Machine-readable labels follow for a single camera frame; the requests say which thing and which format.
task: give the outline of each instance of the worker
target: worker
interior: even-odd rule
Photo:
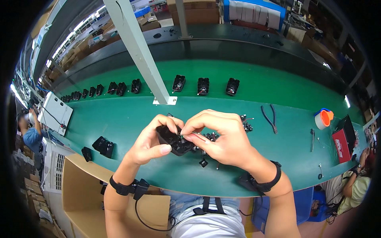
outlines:
[[[369,188],[375,168],[374,155],[365,148],[358,166],[317,186],[324,190],[327,205],[332,208],[333,216],[340,215],[361,204]]]
[[[237,166],[250,172],[259,184],[272,182],[279,174],[278,167],[250,145],[241,119],[237,114],[208,109],[190,118],[186,124],[174,117],[157,115],[143,129],[111,177],[116,184],[130,185],[141,165],[171,152],[172,147],[170,145],[160,145],[158,142],[155,129],[161,125],[166,125],[175,134],[178,134],[176,128],[178,125],[186,140],[205,150],[208,155],[220,163]],[[204,127],[216,130],[221,136],[215,142],[211,142],[199,134],[192,133],[194,131],[200,132]],[[278,182],[265,194],[270,197],[270,211],[267,217],[265,236],[300,237],[296,225],[296,210],[291,182],[283,171],[280,173]],[[120,195],[120,192],[116,192],[110,183],[107,185],[104,194],[104,209],[108,238],[131,237],[128,225],[125,223],[125,210],[128,206],[128,200],[128,196]],[[173,238],[246,237],[241,216],[237,206],[234,206],[233,203],[232,206],[234,207],[230,207],[229,204],[223,205],[224,214],[195,215],[193,209],[202,206],[202,201],[199,204],[189,202],[188,206],[184,204],[185,210],[175,214],[176,225],[171,230],[170,236]],[[209,209],[215,210],[216,205],[211,202]]]
[[[19,113],[17,115],[17,130],[21,132],[22,139],[24,140],[24,144],[29,147],[35,155],[39,153],[40,144],[42,142],[42,137],[46,137],[60,145],[63,145],[60,141],[58,141],[56,138],[54,138],[51,134],[48,135],[47,132],[44,132],[42,130],[42,124],[39,122],[36,114],[37,108],[36,106],[33,106],[32,108],[29,108],[29,114]],[[28,117],[33,117],[33,125],[34,127],[29,128],[28,123]]]

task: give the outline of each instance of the person in yellow shirt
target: person in yellow shirt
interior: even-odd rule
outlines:
[[[363,150],[356,168],[319,184],[325,191],[326,203],[334,215],[355,208],[363,201],[375,167],[374,160],[367,160],[369,151],[369,148]]]

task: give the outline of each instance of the green workbench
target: green workbench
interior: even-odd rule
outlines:
[[[366,147],[362,130],[361,112],[355,106],[347,107],[344,97],[310,80],[287,72],[262,66],[227,61],[184,60],[157,62],[157,67],[170,91],[176,74],[186,76],[186,84],[178,96],[176,105],[153,105],[153,95],[143,83],[138,95],[126,93],[123,97],[101,95],[87,97],[68,103],[73,114],[68,124],[65,137],[53,133],[57,139],[81,154],[86,146],[91,149],[92,143],[100,136],[116,143],[111,159],[93,150],[93,161],[111,171],[115,171],[124,154],[131,148],[141,130],[157,114],[168,112],[186,121],[203,109],[211,108],[222,112],[247,114],[254,127],[247,135],[251,144],[270,160],[282,164],[283,171],[289,176],[294,190],[310,187],[333,178],[355,165],[349,161],[339,164],[335,146],[331,139],[331,128],[319,130],[313,114],[320,108],[329,108],[335,113],[332,123],[349,114],[353,125],[359,131],[360,145],[354,153],[358,155]],[[210,91],[207,97],[197,96],[197,79],[208,77]],[[237,95],[230,97],[224,93],[227,80],[234,77],[240,80]],[[125,82],[131,89],[131,81],[141,77],[135,66],[110,71],[96,77],[78,82],[57,95],[83,91],[90,86],[101,83],[107,91],[111,81]],[[277,112],[277,129],[275,135],[271,125],[261,113],[260,106],[272,118],[268,103],[274,104]],[[310,130],[315,130],[314,152],[311,150]],[[203,133],[211,132],[207,128]],[[220,165],[207,158],[208,166],[202,168],[200,153],[187,153],[182,157],[169,154],[163,158],[153,159],[141,166],[137,179],[144,178],[149,184],[185,193],[208,196],[257,196],[237,184],[237,178],[243,173],[239,168]],[[324,177],[319,180],[318,174],[322,164]]]

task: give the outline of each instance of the blue-handled pliers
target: blue-handled pliers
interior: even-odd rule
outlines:
[[[264,117],[266,118],[266,120],[271,124],[272,128],[274,129],[274,133],[277,134],[278,133],[278,130],[277,130],[277,126],[275,125],[275,120],[276,120],[276,112],[275,112],[275,109],[274,109],[274,106],[272,104],[270,104],[270,107],[272,109],[272,113],[274,114],[274,123],[272,123],[270,121],[270,119],[267,117],[266,113],[264,112],[264,108],[263,106],[261,106],[261,109],[262,109],[262,113],[264,115]]]

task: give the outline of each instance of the wrist strap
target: wrist strap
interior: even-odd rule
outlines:
[[[258,184],[256,183],[255,181],[255,186],[257,187],[258,191],[259,192],[263,192],[263,193],[266,193],[266,192],[269,192],[271,190],[271,188],[279,181],[280,179],[280,175],[282,173],[282,171],[280,170],[280,163],[278,162],[275,162],[275,161],[272,161],[270,160],[273,164],[275,164],[275,166],[277,167],[277,174],[275,175],[275,178],[271,181],[271,182],[268,182],[268,183],[264,183],[264,184]]]
[[[110,178],[110,185],[117,191],[117,194],[122,196],[127,196],[129,193],[135,193],[136,185],[139,181],[134,179],[134,181],[130,185],[123,185],[120,183],[116,183],[114,179]]]

